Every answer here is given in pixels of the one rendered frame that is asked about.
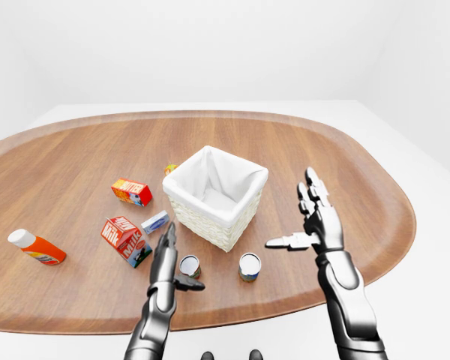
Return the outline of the white woven basket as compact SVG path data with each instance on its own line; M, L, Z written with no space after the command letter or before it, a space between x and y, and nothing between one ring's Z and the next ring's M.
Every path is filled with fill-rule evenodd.
M209 145L163 179L178 221L231 251L257 212L267 168Z

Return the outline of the red green labelled tin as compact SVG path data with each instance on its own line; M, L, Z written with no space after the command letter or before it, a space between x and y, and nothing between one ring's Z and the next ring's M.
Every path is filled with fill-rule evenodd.
M200 261L194 255L187 255L181 259L179 270L183 275L198 279L201 274Z

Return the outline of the red milk carton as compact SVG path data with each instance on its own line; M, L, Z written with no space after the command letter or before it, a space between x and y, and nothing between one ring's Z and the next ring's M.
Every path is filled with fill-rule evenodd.
M108 218L101 236L133 268L136 268L152 252L141 231L123 216Z

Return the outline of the blue yellow labelled tin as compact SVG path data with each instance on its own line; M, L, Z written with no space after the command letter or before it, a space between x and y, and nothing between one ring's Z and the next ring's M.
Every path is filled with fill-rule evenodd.
M261 270L261 260L255 253L244 253L239 260L239 275L243 281L252 282Z

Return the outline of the orange bottle with white cap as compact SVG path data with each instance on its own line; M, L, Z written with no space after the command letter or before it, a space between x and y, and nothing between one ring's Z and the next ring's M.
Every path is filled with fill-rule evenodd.
M44 238L31 234L26 229L14 230L7 240L44 265L57 265L66 258L63 250Z

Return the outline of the red butter box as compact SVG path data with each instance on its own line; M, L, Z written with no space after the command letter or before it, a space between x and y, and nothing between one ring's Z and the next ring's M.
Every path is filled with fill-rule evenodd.
M120 178L112 186L113 193L126 203L146 206L152 200L152 193L147 184Z

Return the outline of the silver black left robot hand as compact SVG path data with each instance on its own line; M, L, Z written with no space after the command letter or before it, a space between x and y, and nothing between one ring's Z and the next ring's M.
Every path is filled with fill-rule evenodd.
M165 285L165 293L174 294L175 290L202 291L206 286L187 275L175 275L178 251L176 250L176 225L171 222L159 239L151 264L150 285L147 296Z

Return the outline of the small blue white box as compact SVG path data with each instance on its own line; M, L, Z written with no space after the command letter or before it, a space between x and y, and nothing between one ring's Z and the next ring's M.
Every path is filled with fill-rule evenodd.
M150 217L148 220L141 223L142 229L145 231L147 235L153 233L155 230L162 227L164 224L166 224L170 220L170 216L168 213L163 210L159 212L158 214L154 215L153 217Z

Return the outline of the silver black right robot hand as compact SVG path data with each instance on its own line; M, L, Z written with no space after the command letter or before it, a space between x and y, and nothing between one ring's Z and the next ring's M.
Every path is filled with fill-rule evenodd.
M337 211L328 200L329 192L315 170L305 170L307 184L297 185L298 208L304 215L304 232L294 232L273 238L265 243L267 248L286 248L303 251L313 247L318 255L326 251L342 251L344 236Z

